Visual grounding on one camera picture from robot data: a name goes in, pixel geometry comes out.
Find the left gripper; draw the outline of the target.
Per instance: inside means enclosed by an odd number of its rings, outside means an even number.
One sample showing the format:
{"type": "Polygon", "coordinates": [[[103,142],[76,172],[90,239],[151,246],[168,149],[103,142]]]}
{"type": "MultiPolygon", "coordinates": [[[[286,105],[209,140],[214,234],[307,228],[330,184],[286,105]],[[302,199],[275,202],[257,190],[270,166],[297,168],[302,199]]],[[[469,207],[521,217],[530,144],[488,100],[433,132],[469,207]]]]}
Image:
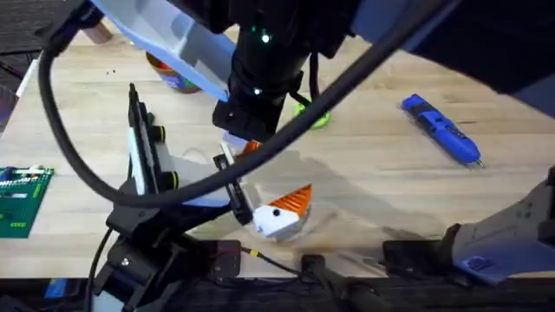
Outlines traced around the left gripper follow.
{"type": "MultiPolygon", "coordinates": [[[[221,143],[233,156],[241,154],[248,143],[229,132],[224,132],[221,143]]],[[[173,156],[167,145],[157,145],[161,171],[177,175],[176,189],[208,178],[232,164],[222,152],[208,160],[200,150],[199,159],[173,156]]],[[[231,213],[241,225],[253,222],[255,230],[266,239],[285,240],[298,234],[309,218],[312,184],[289,192],[270,203],[252,209],[241,178],[221,188],[183,202],[178,213],[186,226],[198,226],[226,213],[231,213]]]]}

